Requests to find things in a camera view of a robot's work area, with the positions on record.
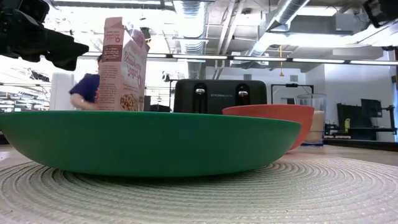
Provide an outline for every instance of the ductwork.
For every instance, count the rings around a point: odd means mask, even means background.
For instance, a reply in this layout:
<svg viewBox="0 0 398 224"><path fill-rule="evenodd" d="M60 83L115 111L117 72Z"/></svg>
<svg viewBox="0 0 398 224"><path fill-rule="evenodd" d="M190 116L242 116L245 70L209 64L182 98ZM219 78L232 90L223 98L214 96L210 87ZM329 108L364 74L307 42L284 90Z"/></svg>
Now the ductwork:
<svg viewBox="0 0 398 224"><path fill-rule="evenodd" d="M174 8L180 17L179 34L184 38L204 38L206 22L206 2L174 1ZM205 43L202 40L181 40L183 54L203 54ZM200 76L201 63L188 62L189 78L205 78Z"/></svg>
<svg viewBox="0 0 398 224"><path fill-rule="evenodd" d="M265 33L248 51L247 56L260 57L272 44L272 34L270 30L290 23L297 15L299 9L304 7L310 0L280 0L277 9L274 11L274 17L266 21Z"/></svg>

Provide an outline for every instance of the wall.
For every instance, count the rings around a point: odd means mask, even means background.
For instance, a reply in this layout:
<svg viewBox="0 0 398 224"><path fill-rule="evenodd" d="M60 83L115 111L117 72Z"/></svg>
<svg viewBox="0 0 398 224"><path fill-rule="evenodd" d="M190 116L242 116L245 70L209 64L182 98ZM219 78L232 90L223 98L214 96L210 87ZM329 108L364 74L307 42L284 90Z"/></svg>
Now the wall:
<svg viewBox="0 0 398 224"><path fill-rule="evenodd" d="M212 79L214 74L214 67L206 67L206 79ZM277 68L273 71L269 69L250 68L249 70L243 70L242 68L224 68L220 75L220 80L243 80L244 74L251 74L252 80L263 81L267 86L267 101L271 103L271 84L286 84L293 83L290 81L291 75L298 75L298 84L305 84L305 73L302 73L300 69L296 68L285 68L283 69L284 77L280 76L280 69ZM284 86L274 87L274 104L281 103L281 98L294 98L300 94L306 94L309 88L286 88Z"/></svg>
<svg viewBox="0 0 398 224"><path fill-rule="evenodd" d="M378 60L388 60L387 55ZM388 66L320 65L307 72L306 82L315 85L315 92L327 95L326 120L338 124L337 103L361 105L361 99L381 100L382 106L392 104L391 71ZM373 125L390 127L387 111L374 118ZM394 141L391 133L379 133L380 141Z"/></svg>

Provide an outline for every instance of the green bowl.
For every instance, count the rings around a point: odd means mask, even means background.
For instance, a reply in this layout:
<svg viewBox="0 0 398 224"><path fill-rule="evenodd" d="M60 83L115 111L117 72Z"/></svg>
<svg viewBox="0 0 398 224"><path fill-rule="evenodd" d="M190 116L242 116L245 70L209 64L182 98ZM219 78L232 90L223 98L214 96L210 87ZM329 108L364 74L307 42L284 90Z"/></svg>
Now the green bowl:
<svg viewBox="0 0 398 224"><path fill-rule="evenodd" d="M300 124L211 114L36 111L0 114L24 156L72 172L188 177L258 169L282 157Z"/></svg>

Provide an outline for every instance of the round placemat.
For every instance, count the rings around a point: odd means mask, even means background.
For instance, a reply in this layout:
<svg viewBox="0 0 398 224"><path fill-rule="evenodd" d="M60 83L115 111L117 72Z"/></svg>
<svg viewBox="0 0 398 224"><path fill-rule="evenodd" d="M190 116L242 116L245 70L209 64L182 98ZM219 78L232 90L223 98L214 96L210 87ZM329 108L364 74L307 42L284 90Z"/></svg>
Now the round placemat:
<svg viewBox="0 0 398 224"><path fill-rule="evenodd" d="M189 179L99 177L29 162L0 170L0 186L2 224L398 222L398 167L309 154Z"/></svg>

